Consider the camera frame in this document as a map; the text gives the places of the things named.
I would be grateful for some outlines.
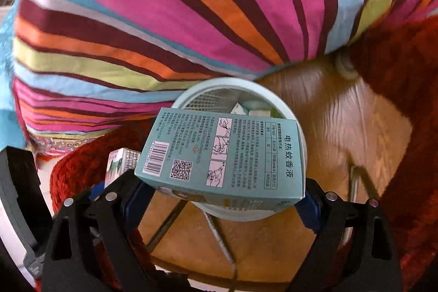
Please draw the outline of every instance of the qr code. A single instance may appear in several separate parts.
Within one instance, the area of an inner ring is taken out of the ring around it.
[[[170,171],[170,178],[176,178],[177,180],[188,181],[190,180],[191,168],[193,162],[184,160],[174,160],[172,170]]]

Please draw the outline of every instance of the red fluffy fabric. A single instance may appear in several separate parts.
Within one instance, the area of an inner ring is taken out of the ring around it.
[[[350,53],[364,80],[413,126],[405,156],[381,199],[407,291],[438,249],[438,17],[396,30],[371,30]]]
[[[111,151],[129,148],[141,151],[151,129],[150,120],[123,126],[91,143],[85,144],[64,157],[53,168],[50,177],[50,195],[53,210],[57,212],[64,200],[102,182],[105,179],[107,158]],[[137,229],[129,236],[129,241],[145,270],[154,270],[142,237]],[[113,273],[103,244],[96,246],[96,255],[104,281],[116,288],[120,285]]]

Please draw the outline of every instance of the striped fabric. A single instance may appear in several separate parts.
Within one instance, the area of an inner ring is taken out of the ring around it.
[[[424,19],[438,0],[20,0],[15,94],[31,142],[64,154],[218,76],[254,80]]]

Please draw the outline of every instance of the cardboard box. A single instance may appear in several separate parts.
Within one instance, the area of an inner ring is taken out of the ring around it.
[[[162,108],[135,174],[170,196],[280,211],[304,197],[296,120]]]
[[[129,169],[135,169],[139,160],[138,151],[121,148],[109,153],[106,165],[105,188]]]

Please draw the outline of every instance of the barcode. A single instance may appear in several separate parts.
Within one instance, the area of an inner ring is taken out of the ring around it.
[[[146,158],[145,166],[143,167],[143,173],[160,176],[168,148],[169,143],[153,141],[148,157]]]

